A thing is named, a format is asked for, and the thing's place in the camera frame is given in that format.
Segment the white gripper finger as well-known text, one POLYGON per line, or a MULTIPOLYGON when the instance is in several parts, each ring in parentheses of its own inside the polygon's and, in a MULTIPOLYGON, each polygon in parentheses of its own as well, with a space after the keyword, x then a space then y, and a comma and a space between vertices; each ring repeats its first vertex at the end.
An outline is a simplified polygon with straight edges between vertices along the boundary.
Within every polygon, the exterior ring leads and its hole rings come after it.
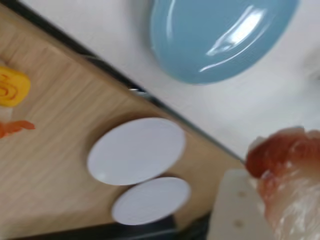
POLYGON ((271 240, 257 181, 245 169, 228 170, 220 182, 209 221, 211 240, 271 240))

